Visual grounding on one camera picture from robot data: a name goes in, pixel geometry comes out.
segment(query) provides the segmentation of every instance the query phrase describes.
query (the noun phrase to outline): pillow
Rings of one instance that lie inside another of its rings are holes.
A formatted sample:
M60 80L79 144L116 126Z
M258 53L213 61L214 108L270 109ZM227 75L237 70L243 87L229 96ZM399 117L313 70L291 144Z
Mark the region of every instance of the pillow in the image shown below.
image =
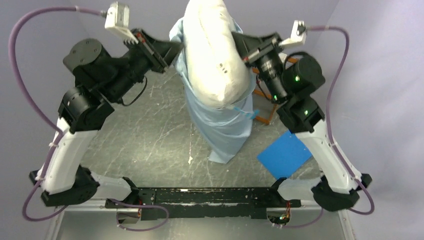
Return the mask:
M190 0L183 17L188 79L201 103L224 108L248 90L249 70L236 49L234 21L222 0Z

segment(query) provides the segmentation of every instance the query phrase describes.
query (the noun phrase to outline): marble floor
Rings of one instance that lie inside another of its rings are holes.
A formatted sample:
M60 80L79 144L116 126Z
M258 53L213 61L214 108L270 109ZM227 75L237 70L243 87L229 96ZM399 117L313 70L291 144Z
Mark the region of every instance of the marble floor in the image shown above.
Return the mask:
M128 177L138 187L264 187L275 181L256 156L287 130L276 114L270 125L254 121L250 138L228 164L210 162L211 149L191 123L180 76L173 68L146 76L147 89L133 105L114 106L83 157L84 167ZM142 88L133 87L124 101L129 103ZM310 159L292 178L319 175Z

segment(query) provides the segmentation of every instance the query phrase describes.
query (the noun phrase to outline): blue cloth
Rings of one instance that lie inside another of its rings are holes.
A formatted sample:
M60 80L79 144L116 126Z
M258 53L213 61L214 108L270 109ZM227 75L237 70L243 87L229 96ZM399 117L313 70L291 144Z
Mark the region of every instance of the blue cloth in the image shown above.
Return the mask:
M275 179L289 178L310 157L312 153L296 135L287 131L261 152L257 159Z
M237 32L242 33L234 22ZM180 18L169 32L171 41L183 42L183 18ZM184 83L185 100L191 121L212 148L209 161L226 164L242 148L252 132L253 118L258 111L253 111L252 92L255 89L255 76L251 72L248 90L230 108L211 108L202 104L196 97L189 81L186 54L181 51L175 59L174 66Z

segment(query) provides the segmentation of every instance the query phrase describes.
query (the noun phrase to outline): gray floor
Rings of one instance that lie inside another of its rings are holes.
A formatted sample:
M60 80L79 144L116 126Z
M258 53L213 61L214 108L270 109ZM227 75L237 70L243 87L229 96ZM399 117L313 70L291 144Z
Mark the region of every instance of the gray floor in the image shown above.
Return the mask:
M138 101L115 107L85 154L84 167L108 177L129 177L139 187L262 187L275 181L256 156L287 130L277 115L271 125L254 121L251 137L228 164L210 162L211 150L191 124L180 76L170 69L147 77ZM133 87L124 101L129 103L142 87ZM255 98L255 104L262 103ZM319 174L311 159L292 178Z

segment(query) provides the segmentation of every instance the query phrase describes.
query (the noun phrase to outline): gray wall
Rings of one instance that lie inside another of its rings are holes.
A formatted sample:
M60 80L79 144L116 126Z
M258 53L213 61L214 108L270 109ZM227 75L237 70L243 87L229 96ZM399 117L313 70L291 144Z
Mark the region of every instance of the gray wall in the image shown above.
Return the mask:
M358 240L424 236L424 2L341 0L329 21L345 27L350 51L331 104L334 134L351 162L373 176L376 210L351 214ZM344 49L322 34L313 53L328 80ZM328 88L316 99L322 104ZM368 210L365 196L357 209Z
M67 0L2 1L0 8L0 204L2 222L0 239L43 239L48 221L27 222L21 208L31 189L28 174L41 167L54 132L27 104L16 84L9 65L8 38L13 25L27 12L48 6L69 6ZM73 78L62 59L70 48L88 35L76 13L51 13L30 21L18 36L17 61L30 94L50 119ZM38 191L29 214L44 217L45 208Z
M73 4L95 9L109 8L110 0L70 0ZM130 28L143 28L153 37L169 39L169 31L184 15L188 0L123 0L130 7ZM290 36L293 21L304 20L309 24L325 24L339 0L226 0L229 13L245 34L266 35L278 32L282 38ZM82 23L91 37L98 38L111 55L126 51L122 41L103 28L101 19L81 16ZM306 50L312 50L319 34L309 37Z

